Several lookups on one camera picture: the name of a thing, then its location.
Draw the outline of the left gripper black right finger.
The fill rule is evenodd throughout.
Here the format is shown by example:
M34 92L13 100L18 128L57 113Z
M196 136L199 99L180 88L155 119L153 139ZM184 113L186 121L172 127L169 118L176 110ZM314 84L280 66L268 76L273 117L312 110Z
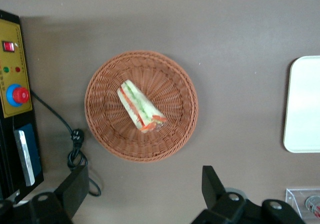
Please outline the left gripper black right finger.
M202 167L201 191L207 208L193 224L239 224L246 200L237 192L228 192L212 166Z

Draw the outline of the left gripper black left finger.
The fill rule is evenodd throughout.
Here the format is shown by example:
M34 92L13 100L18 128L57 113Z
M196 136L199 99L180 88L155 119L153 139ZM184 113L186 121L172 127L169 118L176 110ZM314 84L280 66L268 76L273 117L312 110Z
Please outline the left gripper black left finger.
M88 193L88 168L79 166L53 192L44 192L32 198L32 221L35 224L71 224Z

